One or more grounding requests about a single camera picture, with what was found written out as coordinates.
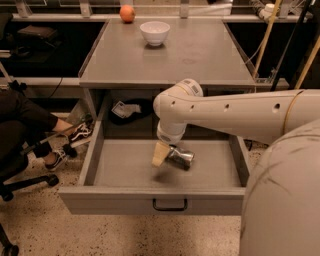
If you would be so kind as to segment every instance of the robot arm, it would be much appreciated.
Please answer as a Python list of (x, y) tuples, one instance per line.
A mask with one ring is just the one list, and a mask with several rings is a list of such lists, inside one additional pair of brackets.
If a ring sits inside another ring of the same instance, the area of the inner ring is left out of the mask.
[(319, 90), (217, 97), (202, 97), (200, 90), (185, 79), (157, 96), (160, 140), (175, 144), (194, 124), (273, 142), (246, 186), (239, 255), (318, 255)]
[(154, 110), (157, 135), (177, 144), (187, 124), (271, 144), (287, 132), (320, 118), (318, 90), (203, 97), (200, 85), (184, 79), (160, 93)]

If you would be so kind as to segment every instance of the speckled floor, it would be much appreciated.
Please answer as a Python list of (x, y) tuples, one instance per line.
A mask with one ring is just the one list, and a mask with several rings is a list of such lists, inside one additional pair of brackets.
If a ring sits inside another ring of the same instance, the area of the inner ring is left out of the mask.
[[(55, 139), (54, 147), (64, 144)], [(60, 183), (36, 185), (0, 201), (0, 222), (23, 256), (192, 255), (236, 256), (240, 216), (95, 216), (71, 215), (58, 195), (60, 186), (77, 184), (87, 146), (56, 171)], [(253, 144), (254, 165), (264, 147)], [(30, 155), (25, 172), (14, 179), (47, 173)]]

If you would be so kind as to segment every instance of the drawer handle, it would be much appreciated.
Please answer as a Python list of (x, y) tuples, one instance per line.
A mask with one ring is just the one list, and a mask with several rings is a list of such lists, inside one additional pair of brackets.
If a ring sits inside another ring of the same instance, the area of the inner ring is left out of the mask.
[(162, 211), (162, 212), (183, 212), (188, 209), (188, 200), (183, 200), (184, 205), (181, 208), (167, 208), (167, 207), (158, 207), (157, 206), (157, 199), (153, 199), (153, 208), (156, 211)]

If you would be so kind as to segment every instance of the gray drawer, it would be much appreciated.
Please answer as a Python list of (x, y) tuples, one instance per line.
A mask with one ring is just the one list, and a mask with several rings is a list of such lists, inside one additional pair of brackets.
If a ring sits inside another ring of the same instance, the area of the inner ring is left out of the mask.
[(78, 186), (59, 190), (71, 213), (241, 215), (250, 173), (241, 138), (190, 127), (178, 146), (195, 153), (191, 168), (171, 162), (155, 168), (151, 161), (157, 118), (117, 130), (108, 122), (111, 100), (107, 94)]

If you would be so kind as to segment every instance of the chair leg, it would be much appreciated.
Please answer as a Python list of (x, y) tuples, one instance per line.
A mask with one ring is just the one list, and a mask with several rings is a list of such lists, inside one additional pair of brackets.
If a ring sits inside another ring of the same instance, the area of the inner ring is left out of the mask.
[(19, 254), (19, 247), (17, 245), (13, 245), (9, 241), (1, 224), (0, 224), (0, 242), (4, 247), (2, 251), (2, 256), (17, 256)]
[(59, 179), (56, 175), (47, 175), (36, 177), (29, 180), (18, 181), (11, 184), (2, 185), (0, 183), (1, 196), (4, 201), (10, 201), (13, 198), (12, 191), (16, 191), (18, 189), (22, 189), (25, 187), (29, 187), (34, 184), (38, 184), (40, 182), (47, 182), (49, 186), (53, 187), (59, 183)]

